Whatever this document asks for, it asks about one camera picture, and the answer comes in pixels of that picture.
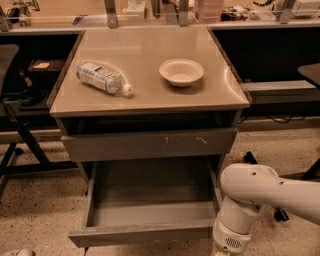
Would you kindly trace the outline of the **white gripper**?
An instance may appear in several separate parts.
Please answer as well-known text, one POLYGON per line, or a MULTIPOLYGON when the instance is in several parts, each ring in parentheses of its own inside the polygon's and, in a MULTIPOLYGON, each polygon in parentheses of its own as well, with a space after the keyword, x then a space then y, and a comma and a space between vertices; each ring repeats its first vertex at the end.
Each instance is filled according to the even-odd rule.
POLYGON ((227 228, 219 218, 213 224, 213 241, 219 252, 224 254, 242 254, 251 241, 251 234, 238 234, 227 228))

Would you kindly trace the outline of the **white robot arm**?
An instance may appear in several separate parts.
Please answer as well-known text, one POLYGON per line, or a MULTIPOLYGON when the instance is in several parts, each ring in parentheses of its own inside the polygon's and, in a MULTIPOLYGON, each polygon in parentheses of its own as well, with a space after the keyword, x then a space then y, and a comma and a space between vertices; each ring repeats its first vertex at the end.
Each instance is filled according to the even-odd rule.
POLYGON ((253 223, 268 206, 281 208, 320 224, 320 183, 286 179, 269 166, 236 163, 220 174, 224 192, 213 225, 212 256, 243 253, 251 240, 253 223))

